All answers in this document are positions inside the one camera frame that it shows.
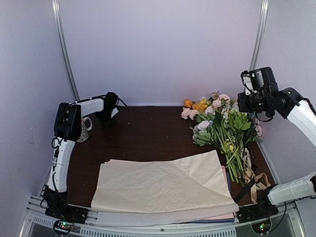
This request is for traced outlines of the beige top wrapping paper sheet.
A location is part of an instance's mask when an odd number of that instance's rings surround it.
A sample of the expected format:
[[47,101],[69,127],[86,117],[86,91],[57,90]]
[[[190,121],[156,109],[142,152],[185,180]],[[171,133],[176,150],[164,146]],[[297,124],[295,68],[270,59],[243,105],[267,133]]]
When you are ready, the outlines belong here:
[[101,164],[94,211],[166,213],[214,209],[236,212],[216,150],[171,161],[111,160]]

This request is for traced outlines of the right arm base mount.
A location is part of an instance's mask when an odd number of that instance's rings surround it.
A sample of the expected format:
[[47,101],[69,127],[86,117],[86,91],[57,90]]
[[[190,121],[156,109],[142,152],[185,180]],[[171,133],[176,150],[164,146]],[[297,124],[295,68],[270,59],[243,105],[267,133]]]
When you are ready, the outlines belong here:
[[259,204],[240,206],[237,218],[240,224],[249,223],[259,235],[266,235],[273,229],[272,216],[278,214],[275,206],[260,207]]

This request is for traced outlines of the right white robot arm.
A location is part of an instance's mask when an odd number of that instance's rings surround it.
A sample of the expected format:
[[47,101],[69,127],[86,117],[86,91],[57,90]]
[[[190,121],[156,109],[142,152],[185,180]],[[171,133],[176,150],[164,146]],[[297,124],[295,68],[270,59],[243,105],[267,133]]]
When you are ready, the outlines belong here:
[[258,195],[253,214],[263,218],[272,205],[315,200],[316,111],[310,100],[292,87],[280,89],[270,67],[243,71],[240,79],[239,110],[267,125],[264,152],[281,179]]

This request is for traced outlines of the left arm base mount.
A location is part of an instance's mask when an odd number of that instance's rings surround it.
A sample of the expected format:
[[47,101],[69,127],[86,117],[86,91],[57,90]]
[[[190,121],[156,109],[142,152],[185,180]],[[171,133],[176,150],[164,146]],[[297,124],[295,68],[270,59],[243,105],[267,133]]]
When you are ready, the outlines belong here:
[[76,206],[69,206],[65,209],[49,206],[45,210],[45,215],[56,219],[52,226],[54,232],[59,236],[65,236],[73,230],[75,223],[85,224],[88,210]]

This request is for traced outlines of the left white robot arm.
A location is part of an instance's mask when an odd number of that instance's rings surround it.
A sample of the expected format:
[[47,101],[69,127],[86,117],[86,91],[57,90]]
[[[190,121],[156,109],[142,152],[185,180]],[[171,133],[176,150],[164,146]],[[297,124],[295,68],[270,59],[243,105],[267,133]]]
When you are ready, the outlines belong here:
[[71,215],[71,208],[63,195],[67,192],[67,174],[71,153],[82,132],[82,119],[96,115],[101,124],[107,125],[118,113],[119,97],[114,92],[94,96],[72,103],[59,104],[54,123],[53,160],[44,199],[60,219]]

